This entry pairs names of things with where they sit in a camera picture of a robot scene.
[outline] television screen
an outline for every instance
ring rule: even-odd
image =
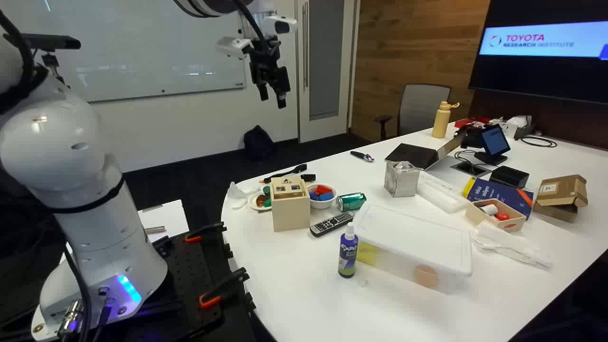
[[[469,87],[608,103],[608,0],[492,0]]]

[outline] bowl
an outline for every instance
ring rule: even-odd
[[[323,186],[330,188],[331,193],[334,195],[334,197],[327,201],[315,201],[311,198],[310,206],[313,207],[314,209],[327,209],[327,208],[331,207],[331,204],[333,203],[333,201],[336,200],[337,192],[333,187],[331,187],[327,184],[312,184],[312,185],[307,186],[306,189],[308,190],[308,192],[315,191],[315,190],[317,190],[317,186],[319,186],[319,185],[323,185]]]

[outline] yellow water bottle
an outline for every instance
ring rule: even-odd
[[[431,135],[434,138],[445,138],[447,131],[447,123],[450,121],[450,109],[458,108],[460,102],[455,105],[451,105],[446,101],[441,101],[437,114],[435,115],[435,124],[433,125],[433,133]]]

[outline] clear plastic container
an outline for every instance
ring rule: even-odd
[[[366,202],[356,214],[357,261],[452,293],[472,274],[471,236],[439,223]]]

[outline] expo cleaner spray bottle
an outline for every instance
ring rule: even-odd
[[[354,234],[354,226],[349,223],[346,233],[340,237],[340,260],[338,273],[344,278],[354,276],[354,261],[357,259],[357,245],[359,238]]]

